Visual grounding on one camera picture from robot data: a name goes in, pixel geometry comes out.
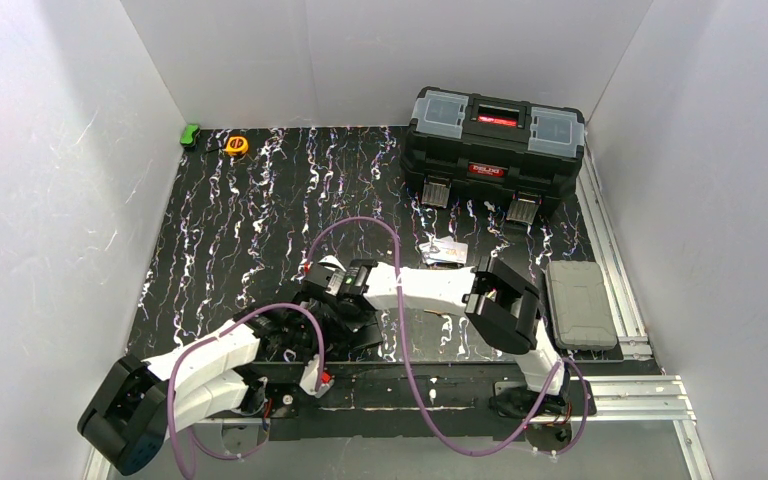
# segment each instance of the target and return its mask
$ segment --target black speckled mat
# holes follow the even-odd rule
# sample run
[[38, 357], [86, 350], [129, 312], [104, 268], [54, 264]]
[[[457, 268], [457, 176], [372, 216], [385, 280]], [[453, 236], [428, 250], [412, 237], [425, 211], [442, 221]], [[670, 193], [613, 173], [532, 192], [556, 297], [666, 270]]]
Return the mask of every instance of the black speckled mat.
[[[316, 234], [341, 218], [368, 215], [393, 225], [405, 266], [420, 266], [419, 243], [454, 236], [469, 244], [469, 264], [499, 255], [533, 279], [551, 260], [593, 260], [575, 198], [543, 227], [503, 222], [489, 203], [455, 199], [448, 210], [423, 208], [406, 191], [398, 157], [404, 127], [203, 131], [178, 176], [146, 275], [128, 350], [164, 353], [217, 328], [251, 302], [287, 301]], [[250, 150], [231, 158], [217, 147], [244, 134]], [[393, 262], [386, 232], [345, 228], [322, 254], [345, 261]], [[398, 361], [398, 325], [382, 315], [385, 342], [369, 360]], [[488, 347], [466, 318], [410, 312], [411, 358], [508, 360]]]

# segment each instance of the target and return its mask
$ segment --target black toolbox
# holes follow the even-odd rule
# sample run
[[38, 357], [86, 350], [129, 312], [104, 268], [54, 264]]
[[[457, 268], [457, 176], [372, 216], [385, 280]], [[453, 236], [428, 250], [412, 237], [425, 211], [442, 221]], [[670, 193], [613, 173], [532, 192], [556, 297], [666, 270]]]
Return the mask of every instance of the black toolbox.
[[424, 205], [445, 208], [454, 194], [532, 224], [575, 193], [583, 158], [584, 116], [574, 108], [425, 87], [400, 163]]

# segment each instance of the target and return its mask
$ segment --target gray floor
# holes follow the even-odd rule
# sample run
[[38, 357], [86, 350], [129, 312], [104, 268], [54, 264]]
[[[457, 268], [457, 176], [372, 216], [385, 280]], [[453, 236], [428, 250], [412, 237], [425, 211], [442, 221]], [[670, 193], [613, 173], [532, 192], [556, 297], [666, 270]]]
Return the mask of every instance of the gray floor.
[[[253, 446], [253, 431], [226, 436], [239, 451]], [[221, 451], [220, 427], [200, 426], [199, 437]], [[489, 439], [459, 439], [482, 448]], [[525, 443], [485, 458], [449, 451], [436, 438], [335, 438], [274, 442], [243, 463], [198, 458], [199, 479], [688, 479], [690, 478], [672, 422], [593, 422], [581, 442], [557, 463], [533, 456]], [[130, 476], [109, 480], [180, 478], [169, 442], [152, 463]]]

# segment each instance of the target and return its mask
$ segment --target white enclosure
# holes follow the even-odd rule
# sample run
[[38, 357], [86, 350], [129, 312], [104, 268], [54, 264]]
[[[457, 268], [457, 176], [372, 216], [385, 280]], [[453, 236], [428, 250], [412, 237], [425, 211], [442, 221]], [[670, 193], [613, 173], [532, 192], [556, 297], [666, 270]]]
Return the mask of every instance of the white enclosure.
[[427, 85], [589, 116], [649, 1], [123, 0], [188, 122], [400, 125]]
[[580, 109], [718, 478], [768, 478], [768, 2], [0, 0], [0, 478], [79, 478], [203, 127], [405, 124], [426, 85]]
[[81, 477], [183, 125], [120, 4], [0, 1], [0, 479]]
[[656, 1], [589, 140], [714, 475], [768, 478], [768, 2]]

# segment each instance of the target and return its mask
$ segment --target yellow tape measure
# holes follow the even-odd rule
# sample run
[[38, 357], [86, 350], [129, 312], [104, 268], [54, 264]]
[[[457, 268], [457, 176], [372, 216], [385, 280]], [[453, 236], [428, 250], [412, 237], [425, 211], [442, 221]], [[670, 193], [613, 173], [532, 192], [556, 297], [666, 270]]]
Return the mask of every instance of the yellow tape measure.
[[249, 141], [246, 137], [231, 137], [225, 145], [225, 152], [229, 155], [243, 155], [249, 151]]

